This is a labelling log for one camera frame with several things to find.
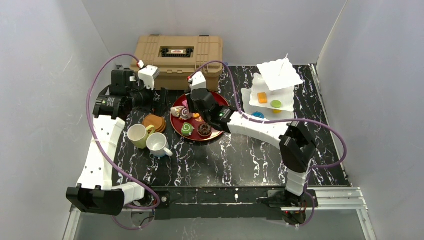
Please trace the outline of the brown swirl roll cake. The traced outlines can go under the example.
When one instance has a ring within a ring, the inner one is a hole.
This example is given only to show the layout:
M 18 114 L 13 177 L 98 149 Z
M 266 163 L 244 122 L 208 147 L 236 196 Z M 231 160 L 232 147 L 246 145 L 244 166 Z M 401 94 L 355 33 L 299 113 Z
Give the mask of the brown swirl roll cake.
M 181 108 L 179 111 L 179 119 L 182 121 L 187 121 L 192 118 L 192 114 L 187 108 Z

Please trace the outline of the wooden coaster stack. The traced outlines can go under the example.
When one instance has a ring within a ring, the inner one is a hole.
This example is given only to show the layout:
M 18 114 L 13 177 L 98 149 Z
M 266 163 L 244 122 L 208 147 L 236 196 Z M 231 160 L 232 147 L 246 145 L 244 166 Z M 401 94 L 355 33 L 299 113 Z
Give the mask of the wooden coaster stack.
M 148 114 L 141 122 L 146 128 L 150 125 L 155 127 L 157 133 L 163 133 L 166 129 L 166 120 L 162 116 L 157 116 L 154 114 Z

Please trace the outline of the red round tray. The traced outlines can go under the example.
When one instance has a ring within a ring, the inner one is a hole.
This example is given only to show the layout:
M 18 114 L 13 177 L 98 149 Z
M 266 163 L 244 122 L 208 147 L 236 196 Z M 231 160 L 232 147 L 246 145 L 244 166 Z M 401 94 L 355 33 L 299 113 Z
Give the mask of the red round tray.
M 214 96 L 215 100 L 217 100 L 217 102 L 220 105 L 224 105 L 224 106 L 230 106 L 228 101 L 221 96 L 220 94 L 216 93 L 216 92 L 212 92 L 212 95 Z M 172 107 L 178 107 L 178 106 L 183 106 L 183 102 L 186 100 L 186 96 L 183 93 L 181 96 L 179 96 L 175 102 L 173 103 Z M 203 136 L 203 135 L 199 135 L 198 134 L 198 127 L 205 123 L 205 121 L 203 120 L 203 118 L 199 115 L 198 118 L 190 118 L 188 120 L 184 120 L 184 119 L 180 119 L 180 117 L 175 117 L 172 114 L 170 114 L 170 124 L 172 125 L 172 127 L 174 128 L 174 130 L 181 135 L 182 137 L 188 139 L 188 140 L 192 140 L 192 141 L 196 141 L 196 142 L 205 142 L 205 141 L 209 141 L 209 140 L 213 140 L 217 137 L 219 137 L 223 131 L 218 131 L 215 130 L 214 128 L 211 129 L 211 133 L 209 135 Z M 182 128 L 183 125 L 185 123 L 190 124 L 193 127 L 193 131 L 191 133 L 191 135 L 184 135 L 182 132 Z

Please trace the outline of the green swirl roll cake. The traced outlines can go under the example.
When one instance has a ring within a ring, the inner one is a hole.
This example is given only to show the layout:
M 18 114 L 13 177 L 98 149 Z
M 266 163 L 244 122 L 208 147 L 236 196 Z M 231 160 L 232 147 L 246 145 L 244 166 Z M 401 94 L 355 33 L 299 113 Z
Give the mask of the green swirl roll cake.
M 184 122 L 180 131 L 183 136 L 191 136 L 194 131 L 194 127 L 190 123 Z

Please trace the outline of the chocolate toy donut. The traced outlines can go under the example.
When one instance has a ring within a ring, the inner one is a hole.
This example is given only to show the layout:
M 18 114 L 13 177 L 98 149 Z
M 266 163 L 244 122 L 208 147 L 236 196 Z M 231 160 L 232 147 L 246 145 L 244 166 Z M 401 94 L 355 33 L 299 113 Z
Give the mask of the chocolate toy donut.
M 212 126 L 204 122 L 197 127 L 197 132 L 201 137 L 208 137 L 212 133 Z

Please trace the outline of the yellow green mug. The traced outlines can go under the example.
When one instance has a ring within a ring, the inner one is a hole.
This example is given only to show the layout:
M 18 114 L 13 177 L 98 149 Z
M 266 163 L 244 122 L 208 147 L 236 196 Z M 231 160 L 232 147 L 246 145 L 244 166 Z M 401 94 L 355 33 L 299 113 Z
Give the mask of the yellow green mug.
M 148 137 L 155 133 L 156 128 L 154 125 L 147 127 L 142 124 L 135 124 L 128 129 L 127 137 L 138 149 L 145 149 L 147 147 Z

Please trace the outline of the white grey mug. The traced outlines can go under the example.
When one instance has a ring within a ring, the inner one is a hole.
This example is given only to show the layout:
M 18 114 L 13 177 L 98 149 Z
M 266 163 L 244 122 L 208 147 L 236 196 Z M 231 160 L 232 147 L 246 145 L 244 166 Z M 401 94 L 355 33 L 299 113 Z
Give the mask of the white grey mug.
M 154 157 L 173 156 L 166 136 L 160 132 L 151 134 L 146 140 L 146 146 Z

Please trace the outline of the tan plastic toolbox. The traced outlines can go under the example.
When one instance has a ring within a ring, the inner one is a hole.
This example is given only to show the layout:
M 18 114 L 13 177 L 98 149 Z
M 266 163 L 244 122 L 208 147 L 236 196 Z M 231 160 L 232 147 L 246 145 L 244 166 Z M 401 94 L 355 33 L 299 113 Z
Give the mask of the tan plastic toolbox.
M 144 35 L 134 55 L 145 65 L 158 67 L 154 89 L 186 90 L 187 78 L 210 61 L 223 60 L 224 42 L 219 36 Z

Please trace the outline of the blue toy donut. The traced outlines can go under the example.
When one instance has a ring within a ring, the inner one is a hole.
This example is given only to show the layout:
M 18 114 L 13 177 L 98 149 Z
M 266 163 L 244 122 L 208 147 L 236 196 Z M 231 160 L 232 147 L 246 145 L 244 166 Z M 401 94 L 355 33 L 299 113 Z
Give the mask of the blue toy donut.
M 251 115 L 252 115 L 253 117 L 256 117 L 256 118 L 259 118 L 259 119 L 264 119 L 264 118 L 265 118 L 264 114 L 263 114 L 263 113 L 261 113 L 261 112 L 258 112 L 258 111 L 253 112 Z

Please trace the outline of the orange toy cake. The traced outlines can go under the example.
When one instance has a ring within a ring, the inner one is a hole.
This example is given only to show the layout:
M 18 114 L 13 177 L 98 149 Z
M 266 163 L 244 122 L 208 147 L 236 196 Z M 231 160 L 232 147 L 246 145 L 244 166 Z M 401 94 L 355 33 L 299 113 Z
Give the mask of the orange toy cake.
M 257 100 L 259 104 L 266 104 L 268 102 L 268 97 L 265 92 L 259 92 L 257 94 Z

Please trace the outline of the white tiered cake stand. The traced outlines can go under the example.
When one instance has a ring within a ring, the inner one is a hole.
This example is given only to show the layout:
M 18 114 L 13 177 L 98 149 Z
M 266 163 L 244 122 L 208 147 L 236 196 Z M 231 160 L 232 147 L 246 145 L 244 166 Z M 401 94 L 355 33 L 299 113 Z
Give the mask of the white tiered cake stand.
M 241 89 L 243 111 L 248 115 L 260 112 L 269 121 L 293 119 L 295 87 L 301 85 L 303 80 L 288 56 L 257 64 L 256 67 L 258 73 L 253 74 L 251 87 Z M 265 104 L 258 103 L 257 94 L 262 92 L 267 94 Z M 281 108 L 271 107 L 273 100 L 279 100 L 282 103 Z M 274 114 L 273 110 L 282 112 Z

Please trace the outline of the green toy macaron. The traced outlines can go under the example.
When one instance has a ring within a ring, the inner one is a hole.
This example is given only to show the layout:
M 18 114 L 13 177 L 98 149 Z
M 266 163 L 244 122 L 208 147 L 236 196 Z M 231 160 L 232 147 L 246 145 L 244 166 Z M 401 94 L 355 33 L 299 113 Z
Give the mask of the green toy macaron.
M 273 100 L 270 102 L 270 105 L 274 109 L 279 109 L 282 107 L 282 103 L 279 100 Z

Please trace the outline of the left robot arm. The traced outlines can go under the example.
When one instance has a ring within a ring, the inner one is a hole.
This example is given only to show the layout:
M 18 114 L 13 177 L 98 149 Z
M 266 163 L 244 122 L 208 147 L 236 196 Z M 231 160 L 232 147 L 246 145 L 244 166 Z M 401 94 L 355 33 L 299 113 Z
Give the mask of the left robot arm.
M 129 68 L 112 70 L 111 83 L 88 110 L 93 137 L 76 186 L 66 190 L 67 200 L 81 212 L 117 216 L 126 205 L 145 197 L 145 188 L 136 182 L 113 186 L 112 173 L 128 115 L 135 110 L 149 112 L 157 103 L 155 79 L 159 73 L 152 65 L 137 72 Z

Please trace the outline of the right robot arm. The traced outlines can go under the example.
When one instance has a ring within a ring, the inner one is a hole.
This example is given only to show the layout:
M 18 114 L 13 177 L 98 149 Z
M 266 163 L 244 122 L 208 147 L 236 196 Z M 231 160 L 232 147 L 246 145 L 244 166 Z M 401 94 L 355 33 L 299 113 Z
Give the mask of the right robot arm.
M 189 111 L 200 114 L 214 130 L 245 135 L 278 148 L 283 164 L 288 169 L 285 190 L 298 197 L 304 194 L 311 170 L 311 159 L 317 148 L 305 124 L 247 115 L 230 106 L 219 104 L 206 88 L 187 89 L 184 94 Z

